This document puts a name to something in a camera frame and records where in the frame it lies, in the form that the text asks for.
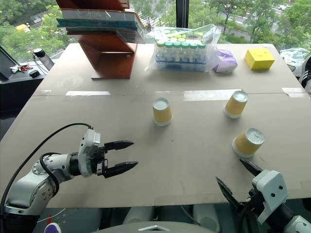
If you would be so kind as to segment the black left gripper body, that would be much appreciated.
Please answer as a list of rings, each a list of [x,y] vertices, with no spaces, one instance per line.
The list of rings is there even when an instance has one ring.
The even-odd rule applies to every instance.
[[[97,176],[105,175],[108,170],[108,160],[105,158],[105,147],[97,147],[91,156],[91,169]]]

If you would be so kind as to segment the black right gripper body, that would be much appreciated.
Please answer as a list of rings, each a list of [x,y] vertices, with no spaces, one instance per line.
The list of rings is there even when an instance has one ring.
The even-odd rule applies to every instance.
[[[242,205],[242,210],[240,212],[239,217],[239,232],[242,233],[242,226],[244,217],[248,213],[254,213],[257,216],[257,221],[260,225],[262,225],[264,222],[259,222],[259,216],[262,213],[264,209],[264,198],[261,192],[259,192],[256,188],[253,188],[249,191],[250,197],[247,199],[247,201]]]

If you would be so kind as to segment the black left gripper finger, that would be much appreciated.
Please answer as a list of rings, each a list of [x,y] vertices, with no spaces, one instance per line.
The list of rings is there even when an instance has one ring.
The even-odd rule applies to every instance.
[[[114,142],[105,143],[104,149],[105,149],[105,151],[121,150],[121,149],[127,148],[133,144],[134,144],[133,141],[128,141],[128,140],[114,141]]]
[[[123,174],[131,170],[132,168],[134,168],[137,164],[138,164],[137,161],[123,162],[123,163],[116,164],[113,167],[109,167],[105,170],[104,177],[107,179],[110,177]]]

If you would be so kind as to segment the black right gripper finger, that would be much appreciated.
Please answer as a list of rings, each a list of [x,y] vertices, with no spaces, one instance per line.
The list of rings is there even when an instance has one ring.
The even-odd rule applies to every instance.
[[[233,194],[230,188],[218,177],[215,177],[217,184],[223,194],[223,196],[227,199],[227,201],[238,211],[241,212],[243,210],[243,204],[238,202]]]
[[[254,176],[258,176],[263,170],[258,167],[257,165],[253,164],[249,160],[246,159],[239,159],[239,161],[244,165],[244,167]]]

